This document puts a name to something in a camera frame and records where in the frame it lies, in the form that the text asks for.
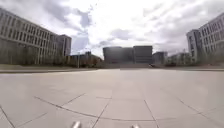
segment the tall building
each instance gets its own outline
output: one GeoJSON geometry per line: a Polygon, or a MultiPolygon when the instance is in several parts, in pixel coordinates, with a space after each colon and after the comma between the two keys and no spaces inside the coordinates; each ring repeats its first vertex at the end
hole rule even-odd
{"type": "Polygon", "coordinates": [[[133,52],[135,63],[153,63],[152,46],[134,46],[133,52]]]}
{"type": "Polygon", "coordinates": [[[70,55],[71,38],[0,8],[0,63],[53,64],[70,55]]]}
{"type": "Polygon", "coordinates": [[[193,62],[202,59],[202,41],[199,30],[192,30],[187,33],[188,50],[193,62]]]}
{"type": "Polygon", "coordinates": [[[106,63],[146,63],[152,64],[152,46],[105,47],[103,48],[106,63]]]}
{"type": "Polygon", "coordinates": [[[187,38],[189,52],[196,61],[222,59],[224,56],[224,13],[189,32],[187,38]]]}

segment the sky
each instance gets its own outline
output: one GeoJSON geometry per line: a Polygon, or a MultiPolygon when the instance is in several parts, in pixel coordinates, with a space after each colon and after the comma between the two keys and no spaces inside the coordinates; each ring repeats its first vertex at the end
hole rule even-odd
{"type": "Polygon", "coordinates": [[[107,46],[188,50],[186,33],[224,12],[224,0],[0,0],[0,6],[72,37],[72,54],[107,46]]]}

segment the plaza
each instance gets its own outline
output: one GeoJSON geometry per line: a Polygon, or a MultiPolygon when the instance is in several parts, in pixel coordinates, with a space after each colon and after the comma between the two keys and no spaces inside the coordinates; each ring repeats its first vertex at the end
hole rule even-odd
{"type": "Polygon", "coordinates": [[[0,74],[0,128],[222,128],[224,72],[0,74]]]}

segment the building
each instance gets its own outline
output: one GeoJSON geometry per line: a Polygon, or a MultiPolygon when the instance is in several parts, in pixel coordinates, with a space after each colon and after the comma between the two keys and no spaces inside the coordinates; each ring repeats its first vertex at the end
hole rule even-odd
{"type": "Polygon", "coordinates": [[[0,8],[0,63],[57,64],[70,51],[70,37],[57,35],[0,8]]]}
{"type": "Polygon", "coordinates": [[[153,64],[156,66],[164,66],[166,63],[167,52],[156,52],[152,55],[153,64]]]}
{"type": "Polygon", "coordinates": [[[135,63],[152,64],[152,46],[134,46],[133,52],[135,63]]]}
{"type": "Polygon", "coordinates": [[[187,33],[188,50],[192,62],[200,62],[203,58],[202,41],[199,30],[192,30],[187,33]]]}
{"type": "Polygon", "coordinates": [[[224,13],[187,34],[189,52],[196,61],[223,61],[224,13]]]}
{"type": "Polygon", "coordinates": [[[189,53],[181,52],[167,57],[166,66],[190,66],[191,57],[189,53]]]}
{"type": "Polygon", "coordinates": [[[104,61],[106,63],[122,63],[123,48],[122,47],[105,47],[103,48],[104,61]]]}
{"type": "Polygon", "coordinates": [[[109,64],[147,63],[152,64],[152,46],[105,47],[104,60],[109,64]]]}

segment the gray cloud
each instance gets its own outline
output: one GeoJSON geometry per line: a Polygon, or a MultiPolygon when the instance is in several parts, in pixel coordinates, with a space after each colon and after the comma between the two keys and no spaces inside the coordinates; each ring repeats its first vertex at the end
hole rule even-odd
{"type": "Polygon", "coordinates": [[[121,40],[128,40],[133,38],[133,35],[130,34],[129,30],[122,30],[122,29],[115,29],[111,32],[111,35],[114,36],[114,38],[118,38],[121,40]]]}

